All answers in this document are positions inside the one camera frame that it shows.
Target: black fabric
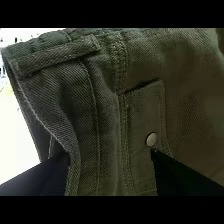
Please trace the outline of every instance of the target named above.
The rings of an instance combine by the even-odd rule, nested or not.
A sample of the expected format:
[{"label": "black fabric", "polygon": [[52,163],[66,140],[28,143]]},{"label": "black fabric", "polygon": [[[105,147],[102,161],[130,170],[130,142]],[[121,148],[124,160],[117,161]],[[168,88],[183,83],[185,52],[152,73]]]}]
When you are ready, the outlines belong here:
[{"label": "black fabric", "polygon": [[42,162],[0,186],[0,196],[63,196],[69,157],[67,153]]},{"label": "black fabric", "polygon": [[224,196],[224,187],[158,150],[151,150],[159,196]]}]

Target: metal button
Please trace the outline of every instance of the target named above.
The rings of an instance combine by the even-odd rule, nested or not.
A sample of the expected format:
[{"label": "metal button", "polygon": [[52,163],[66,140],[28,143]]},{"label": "metal button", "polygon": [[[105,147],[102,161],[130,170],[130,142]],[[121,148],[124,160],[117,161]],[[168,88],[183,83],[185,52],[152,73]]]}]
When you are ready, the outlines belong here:
[{"label": "metal button", "polygon": [[149,147],[152,147],[153,145],[155,145],[156,142],[157,142],[157,134],[156,133],[151,133],[146,139],[146,144]]}]

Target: garment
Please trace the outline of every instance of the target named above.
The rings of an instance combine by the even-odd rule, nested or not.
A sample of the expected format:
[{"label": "garment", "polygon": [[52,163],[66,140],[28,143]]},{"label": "garment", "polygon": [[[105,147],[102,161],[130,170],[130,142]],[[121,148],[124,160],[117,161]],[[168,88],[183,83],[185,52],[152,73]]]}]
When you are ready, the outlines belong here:
[{"label": "garment", "polygon": [[65,195],[157,195],[151,133],[154,148],[224,186],[223,37],[69,28],[5,48],[41,160],[69,153]]}]

